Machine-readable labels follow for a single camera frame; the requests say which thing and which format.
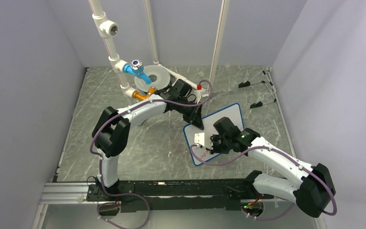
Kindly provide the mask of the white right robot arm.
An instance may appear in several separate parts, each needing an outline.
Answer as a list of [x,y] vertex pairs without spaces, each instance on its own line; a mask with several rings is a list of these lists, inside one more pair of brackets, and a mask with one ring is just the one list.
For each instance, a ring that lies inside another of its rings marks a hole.
[[337,213],[334,200],[336,190],[329,169],[318,163],[311,165],[294,158],[269,143],[256,131],[240,130],[228,117],[213,124],[217,131],[210,138],[211,153],[244,153],[272,167],[283,175],[272,177],[258,170],[252,171],[244,180],[244,193],[249,198],[261,194],[275,196],[295,203],[305,214],[317,218],[328,214],[325,210],[332,203],[330,215]]

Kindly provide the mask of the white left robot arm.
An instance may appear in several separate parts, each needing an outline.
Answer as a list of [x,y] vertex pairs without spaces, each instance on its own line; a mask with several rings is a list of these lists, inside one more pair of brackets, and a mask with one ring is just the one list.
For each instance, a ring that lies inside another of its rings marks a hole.
[[105,108],[92,132],[90,152],[99,157],[97,185],[99,194],[105,200],[112,200],[118,194],[119,155],[127,146],[130,130],[145,120],[177,111],[183,120],[203,130],[202,105],[199,99],[190,100],[193,87],[178,79],[173,85],[156,89],[150,87],[145,96],[135,91],[133,98],[138,103],[125,108]]

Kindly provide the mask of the blue framed whiteboard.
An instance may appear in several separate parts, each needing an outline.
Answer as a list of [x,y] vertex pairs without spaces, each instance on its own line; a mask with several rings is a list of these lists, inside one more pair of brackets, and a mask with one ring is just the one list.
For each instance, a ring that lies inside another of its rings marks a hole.
[[203,161],[209,161],[220,154],[210,154],[211,148],[211,135],[218,134],[217,130],[214,127],[214,123],[217,122],[219,119],[227,117],[229,118],[232,123],[237,126],[241,131],[244,129],[244,122],[242,118],[242,111],[241,107],[238,103],[231,104],[225,108],[222,108],[216,112],[208,114],[202,118],[204,130],[198,129],[192,124],[187,124],[183,128],[183,133],[186,138],[186,142],[188,147],[191,145],[195,145],[194,143],[194,134],[196,133],[205,133],[205,144],[206,146],[202,148],[193,148],[193,155],[192,161],[195,166],[200,166],[202,164],[201,161],[197,160],[196,157],[199,157]]

